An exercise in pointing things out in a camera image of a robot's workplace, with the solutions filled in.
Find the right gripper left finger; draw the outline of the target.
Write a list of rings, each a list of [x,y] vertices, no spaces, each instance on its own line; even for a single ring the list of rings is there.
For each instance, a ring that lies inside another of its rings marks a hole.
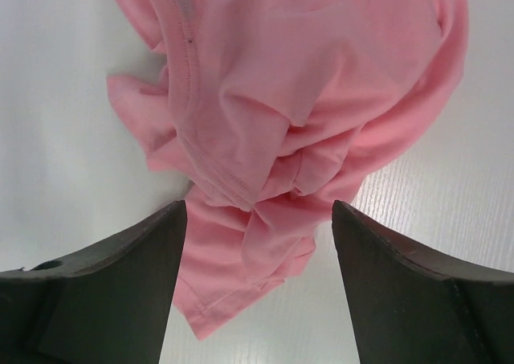
[[[1,274],[4,363],[157,363],[186,235],[183,201],[77,252]]]

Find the pink t shirt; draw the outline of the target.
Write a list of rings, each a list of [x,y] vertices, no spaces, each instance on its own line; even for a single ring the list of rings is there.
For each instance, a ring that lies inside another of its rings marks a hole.
[[[165,57],[108,98],[148,167],[193,183],[173,303],[198,339],[298,276],[463,75],[467,0],[115,1]]]

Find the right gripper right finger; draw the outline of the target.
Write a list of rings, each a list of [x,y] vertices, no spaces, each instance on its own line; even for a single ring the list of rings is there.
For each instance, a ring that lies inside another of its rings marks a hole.
[[[427,247],[341,201],[332,233],[361,362],[512,362],[510,272]]]

